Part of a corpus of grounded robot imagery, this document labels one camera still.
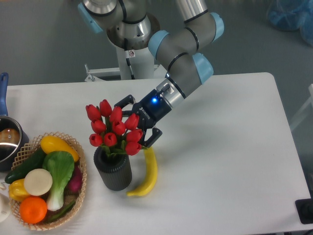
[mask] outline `yellow pepper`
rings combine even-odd
[[[16,180],[9,185],[9,196],[19,202],[30,196],[24,188],[24,179]]]

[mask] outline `tulip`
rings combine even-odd
[[[89,137],[90,144],[99,147],[103,143],[103,139],[99,134],[91,134]]]
[[[125,128],[125,124],[121,121],[115,121],[113,122],[113,125],[112,125],[112,130],[117,134],[117,135],[123,135],[124,132],[126,131],[126,128]]]
[[[137,142],[128,142],[125,151],[128,155],[135,155],[141,150],[141,144]]]
[[[112,132],[106,133],[104,136],[104,144],[107,147],[111,147],[113,145],[116,145],[117,143],[117,138],[116,135]]]
[[[104,117],[109,117],[112,113],[112,107],[106,99],[100,102],[100,113]]]
[[[121,107],[114,107],[110,116],[110,122],[121,121],[122,120],[122,109]]]
[[[107,126],[101,120],[93,120],[91,122],[91,127],[93,131],[97,134],[101,134],[102,132],[105,132],[107,129]]]
[[[87,111],[87,116],[90,119],[90,121],[101,119],[100,111],[96,107],[94,107],[92,104],[86,105],[86,111]]]
[[[135,129],[135,130],[133,130],[127,134],[126,141],[127,142],[138,142],[141,139],[142,135],[143,135],[143,133],[142,133],[141,129]]]
[[[128,130],[134,130],[137,128],[139,122],[139,116],[136,114],[132,114],[129,116],[129,118],[125,122],[126,129]]]

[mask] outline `orange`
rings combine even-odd
[[[28,224],[36,224],[45,218],[47,204],[40,197],[28,197],[20,204],[22,220]]]

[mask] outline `woven basket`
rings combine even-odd
[[[45,223],[45,219],[37,224],[28,224],[25,223],[20,216],[19,210],[20,210],[20,202],[13,200],[10,198],[10,206],[12,214],[18,219],[19,223],[23,224],[24,227],[27,227],[31,230],[38,230],[38,231],[44,231],[44,230],[50,230],[54,229],[56,227],[61,226],[62,224],[69,221],[80,209],[82,202],[85,197],[85,191],[86,191],[86,179],[87,179],[87,172],[86,172],[86,159],[84,151],[79,144],[79,142],[74,139],[72,136],[66,135],[64,133],[45,133],[44,135],[40,135],[33,140],[31,140],[29,143],[26,143],[24,147],[21,148],[20,152],[18,152],[17,156],[15,157],[15,161],[12,166],[12,170],[15,169],[18,165],[23,163],[29,156],[31,156],[32,153],[34,153],[39,147],[40,147],[40,141],[44,136],[58,136],[65,140],[70,146],[72,146],[80,156],[79,159],[79,168],[83,174],[83,184],[82,188],[78,193],[72,193],[70,190],[65,189],[64,191],[64,206],[69,204],[71,201],[76,200],[74,207],[66,213],[63,217],[59,218],[58,220],[52,222],[52,223]],[[58,213],[58,211],[48,211],[47,216],[50,216],[54,213]]]

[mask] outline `banana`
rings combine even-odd
[[[157,160],[152,147],[144,150],[146,160],[146,176],[144,181],[134,190],[126,192],[127,196],[144,196],[157,182]]]

